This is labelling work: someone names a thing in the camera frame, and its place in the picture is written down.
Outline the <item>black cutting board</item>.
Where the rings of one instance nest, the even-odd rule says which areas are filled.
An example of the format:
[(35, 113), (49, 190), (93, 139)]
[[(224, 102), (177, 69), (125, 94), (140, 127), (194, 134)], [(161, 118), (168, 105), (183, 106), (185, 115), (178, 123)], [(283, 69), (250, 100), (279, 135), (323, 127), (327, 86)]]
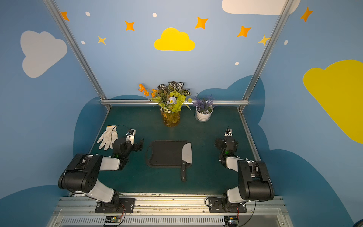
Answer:
[(146, 164), (153, 168), (181, 168), (184, 151), (192, 151), (189, 141), (154, 141), (145, 153)]

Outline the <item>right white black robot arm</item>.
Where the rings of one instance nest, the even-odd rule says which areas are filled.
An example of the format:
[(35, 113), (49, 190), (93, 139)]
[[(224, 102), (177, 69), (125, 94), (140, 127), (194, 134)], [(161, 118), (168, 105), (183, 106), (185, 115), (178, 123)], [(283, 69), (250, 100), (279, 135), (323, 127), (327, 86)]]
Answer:
[(226, 203), (245, 201), (264, 202), (274, 198), (275, 192), (267, 166), (263, 161), (242, 159), (235, 155), (238, 142), (230, 136), (215, 140), (219, 162), (238, 176), (238, 185), (224, 194)]

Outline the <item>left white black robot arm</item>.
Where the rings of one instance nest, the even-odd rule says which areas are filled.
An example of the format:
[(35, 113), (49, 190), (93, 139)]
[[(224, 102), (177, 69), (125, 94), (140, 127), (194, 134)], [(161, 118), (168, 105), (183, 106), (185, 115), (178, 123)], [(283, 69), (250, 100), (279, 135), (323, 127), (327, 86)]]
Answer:
[(141, 139), (139, 143), (132, 143), (126, 137), (122, 137), (115, 141), (112, 157), (90, 154), (75, 155), (59, 177), (58, 187), (72, 193), (83, 193), (100, 203), (118, 203), (118, 193), (100, 182), (99, 172), (123, 170), (130, 153), (141, 151), (143, 144), (144, 139)]

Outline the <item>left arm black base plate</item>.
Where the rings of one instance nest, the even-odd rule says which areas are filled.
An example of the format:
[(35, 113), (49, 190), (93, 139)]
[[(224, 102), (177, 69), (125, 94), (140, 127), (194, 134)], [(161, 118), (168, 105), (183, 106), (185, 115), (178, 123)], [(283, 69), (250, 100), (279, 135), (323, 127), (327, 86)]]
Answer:
[(135, 207), (135, 198), (120, 198), (118, 201), (112, 201), (110, 203), (97, 202), (95, 213), (133, 213)]

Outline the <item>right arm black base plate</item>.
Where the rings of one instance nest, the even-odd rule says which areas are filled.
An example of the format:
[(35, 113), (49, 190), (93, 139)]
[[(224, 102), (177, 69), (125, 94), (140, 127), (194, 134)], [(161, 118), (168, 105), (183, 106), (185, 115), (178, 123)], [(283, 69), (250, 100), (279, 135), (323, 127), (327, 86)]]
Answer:
[(226, 199), (218, 197), (208, 197), (205, 199), (205, 205), (210, 213), (246, 213), (245, 203), (230, 203)]

